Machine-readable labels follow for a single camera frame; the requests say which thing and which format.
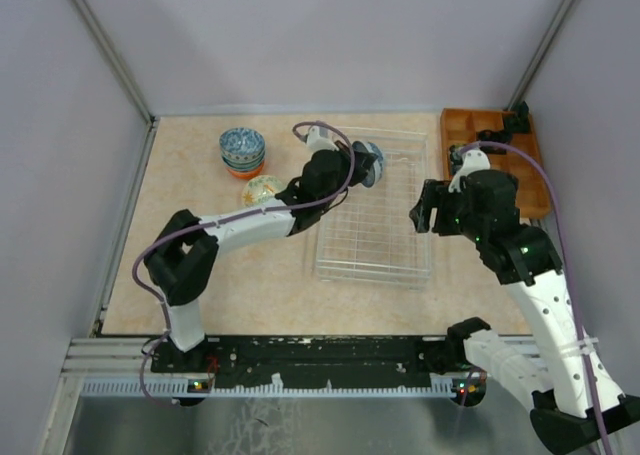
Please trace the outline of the blue white patterned bowl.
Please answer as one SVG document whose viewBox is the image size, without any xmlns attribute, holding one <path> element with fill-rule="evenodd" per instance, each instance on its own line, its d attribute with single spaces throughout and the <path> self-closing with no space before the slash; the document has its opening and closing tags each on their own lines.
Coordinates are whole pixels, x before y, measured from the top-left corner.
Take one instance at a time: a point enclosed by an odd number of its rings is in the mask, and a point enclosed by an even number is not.
<svg viewBox="0 0 640 455">
<path fill-rule="evenodd" d="M 385 166 L 384 154 L 373 142 L 355 141 L 353 147 L 357 153 L 368 154 L 372 159 L 371 166 L 361 182 L 364 187 L 372 188 L 382 179 Z"/>
</svg>

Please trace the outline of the white wire dish rack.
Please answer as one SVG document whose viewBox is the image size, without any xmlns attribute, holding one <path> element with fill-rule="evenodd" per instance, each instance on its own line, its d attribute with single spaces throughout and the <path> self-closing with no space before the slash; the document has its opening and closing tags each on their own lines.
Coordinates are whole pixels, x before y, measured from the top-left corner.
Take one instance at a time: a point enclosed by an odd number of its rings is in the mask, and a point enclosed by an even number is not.
<svg viewBox="0 0 640 455">
<path fill-rule="evenodd" d="M 314 271 L 321 280 L 362 281 L 420 290 L 431 275 L 430 240 L 409 217 L 429 174 L 428 139 L 420 132 L 342 126 L 352 142 L 382 154 L 371 188 L 357 186 L 325 215 Z"/>
</svg>

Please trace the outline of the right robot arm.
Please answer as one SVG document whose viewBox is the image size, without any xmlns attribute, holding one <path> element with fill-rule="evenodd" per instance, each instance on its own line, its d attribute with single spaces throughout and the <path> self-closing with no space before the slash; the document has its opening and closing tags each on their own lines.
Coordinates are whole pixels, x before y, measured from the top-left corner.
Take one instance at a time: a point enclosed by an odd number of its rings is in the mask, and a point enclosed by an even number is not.
<svg viewBox="0 0 640 455">
<path fill-rule="evenodd" d="M 478 367 L 528 412 L 541 443 L 569 454 L 639 420 L 639 399 L 625 394 L 579 327 L 560 257 L 542 229 L 520 220 L 517 179 L 481 169 L 460 185 L 427 180 L 410 219 L 419 233 L 463 236 L 518 305 L 546 367 L 539 369 L 479 318 L 447 331 L 448 362 Z"/>
</svg>

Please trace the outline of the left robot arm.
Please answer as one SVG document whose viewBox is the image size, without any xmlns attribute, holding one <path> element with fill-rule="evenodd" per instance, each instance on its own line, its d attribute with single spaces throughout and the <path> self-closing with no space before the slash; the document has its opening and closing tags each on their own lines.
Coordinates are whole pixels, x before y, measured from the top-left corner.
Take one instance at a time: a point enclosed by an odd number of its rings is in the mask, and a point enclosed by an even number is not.
<svg viewBox="0 0 640 455">
<path fill-rule="evenodd" d="M 372 187 L 383 170 L 383 155 L 375 144 L 340 143 L 336 150 L 315 152 L 300 176 L 262 204 L 211 217 L 197 217 L 187 209 L 176 212 L 142 258 L 160 290 L 174 362 L 189 372 L 207 362 L 198 298 L 219 257 L 306 231 L 331 210 L 335 197 L 356 185 Z"/>
</svg>

